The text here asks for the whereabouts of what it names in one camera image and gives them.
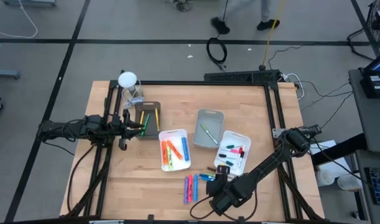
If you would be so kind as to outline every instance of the wooden table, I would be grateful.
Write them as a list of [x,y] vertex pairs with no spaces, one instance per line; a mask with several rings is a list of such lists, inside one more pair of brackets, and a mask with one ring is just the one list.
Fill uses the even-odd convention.
[[[104,98],[109,82],[93,82],[86,114],[103,114]],[[160,128],[164,130],[183,128],[188,133],[188,143],[192,158],[191,167],[177,172],[161,170],[158,140],[139,141],[133,138],[127,141],[127,151],[118,148],[118,139],[114,143],[113,155],[108,174],[108,183],[104,198],[102,218],[145,220],[148,214],[154,214],[156,220],[191,220],[189,210],[193,202],[183,203],[184,177],[199,174],[206,167],[213,167],[216,151],[197,148],[192,139],[197,111],[200,108],[218,110],[224,113],[224,130],[249,136],[252,140],[245,171],[249,172],[273,152],[271,128],[266,108],[266,97],[262,86],[183,86],[183,85],[143,85],[147,101],[161,103]],[[302,126],[302,116],[292,83],[280,83],[279,93],[287,128]],[[277,127],[279,127],[274,94],[271,91],[272,104]],[[134,109],[131,109],[132,120]],[[76,148],[73,165],[90,148],[90,142],[80,140]],[[95,151],[87,155],[75,172],[72,183],[71,206],[74,206],[88,188]],[[305,200],[323,217],[320,195],[314,176],[311,158],[308,154],[302,158],[293,158],[297,185]],[[206,183],[200,181],[198,198],[206,197]],[[292,194],[288,191],[291,217],[295,217]],[[278,173],[275,170],[257,186],[258,208],[252,221],[284,221]],[[92,213],[95,213],[98,193],[94,194]],[[67,194],[62,204],[61,214],[67,213]],[[240,208],[231,207],[227,214],[232,217],[247,217],[253,209],[254,199]],[[207,202],[194,209],[195,216],[204,216],[211,211]],[[206,220],[226,220],[216,214]]]

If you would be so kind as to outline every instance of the green highlighter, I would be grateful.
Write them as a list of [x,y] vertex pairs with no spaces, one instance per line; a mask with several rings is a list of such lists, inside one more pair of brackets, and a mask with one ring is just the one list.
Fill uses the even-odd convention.
[[205,127],[205,125],[201,124],[201,127],[202,129],[209,135],[209,137],[216,143],[216,144],[219,144],[217,143],[216,139],[214,139],[214,137],[209,133],[209,131],[207,130],[207,128]]
[[141,133],[141,136],[144,136],[144,133],[146,132],[149,119],[150,119],[150,114],[147,115],[146,122],[144,123],[144,131]]

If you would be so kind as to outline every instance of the person's leg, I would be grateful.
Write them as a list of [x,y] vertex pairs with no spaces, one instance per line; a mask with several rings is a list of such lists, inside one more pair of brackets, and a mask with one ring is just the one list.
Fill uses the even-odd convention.
[[211,19],[212,26],[219,34],[228,34],[229,28],[226,26],[225,20],[237,11],[249,7],[254,1],[257,0],[220,0],[221,14],[219,17]]
[[[274,20],[270,19],[270,8],[271,8],[271,0],[261,0],[261,14],[262,21],[257,25],[258,30],[266,30],[271,29],[274,24]],[[280,21],[277,20],[276,27],[280,24]]]

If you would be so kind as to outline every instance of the orange highlighter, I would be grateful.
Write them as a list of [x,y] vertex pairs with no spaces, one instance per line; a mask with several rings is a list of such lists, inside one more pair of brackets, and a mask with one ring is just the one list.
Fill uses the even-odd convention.
[[166,142],[162,141],[162,156],[164,157],[164,165],[167,165],[167,149],[166,149]]
[[170,140],[167,141],[167,144],[169,145],[170,149],[173,150],[173,152],[176,154],[177,158],[183,160],[183,156],[178,152],[178,150],[174,147]]

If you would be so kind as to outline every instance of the pink highlighter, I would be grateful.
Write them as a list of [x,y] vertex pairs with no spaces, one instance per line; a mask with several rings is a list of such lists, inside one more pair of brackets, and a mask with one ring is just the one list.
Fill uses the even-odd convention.
[[192,201],[192,175],[188,176],[188,202]]

